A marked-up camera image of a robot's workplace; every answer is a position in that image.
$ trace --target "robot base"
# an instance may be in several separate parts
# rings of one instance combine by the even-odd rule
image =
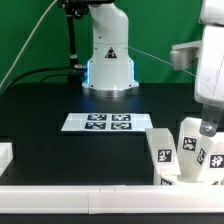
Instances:
[[[123,97],[138,94],[139,86],[125,90],[98,90],[83,86],[83,93],[99,97]]]

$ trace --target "green backdrop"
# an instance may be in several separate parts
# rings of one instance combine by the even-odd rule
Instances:
[[[40,16],[52,0],[0,1],[0,80],[12,65]],[[129,17],[129,45],[169,61],[171,46],[201,39],[198,24],[202,0],[116,0]],[[92,54],[91,17],[75,21],[80,62]],[[136,79],[144,83],[182,83],[194,79],[153,58],[129,50],[135,61]],[[69,64],[69,45],[64,10],[55,6],[33,37],[10,78],[31,69]],[[23,82],[37,82],[35,75]],[[63,82],[63,78],[48,81]]]

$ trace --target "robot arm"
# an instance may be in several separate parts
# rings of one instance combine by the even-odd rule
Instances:
[[[174,46],[171,60],[181,70],[199,59],[195,100],[203,104],[200,133],[212,137],[224,109],[224,1],[204,0],[201,21],[207,25],[202,41]]]

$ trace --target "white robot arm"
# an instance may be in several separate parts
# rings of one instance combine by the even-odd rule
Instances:
[[[206,24],[202,41],[174,46],[171,60],[181,70],[199,59],[195,100],[204,105],[200,133],[212,137],[224,109],[224,1],[204,0],[200,18]]]
[[[89,7],[93,19],[93,56],[88,62],[86,93],[117,97],[135,93],[134,63],[128,55],[128,17],[113,3]]]

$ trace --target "black table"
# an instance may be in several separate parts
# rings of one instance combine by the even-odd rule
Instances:
[[[193,84],[145,84],[123,98],[83,95],[66,84],[17,85],[0,97],[0,141],[14,160],[0,185],[150,185],[153,165],[144,133],[63,133],[68,113],[147,113],[154,128],[201,117]],[[223,223],[223,214],[0,215],[0,223]]]

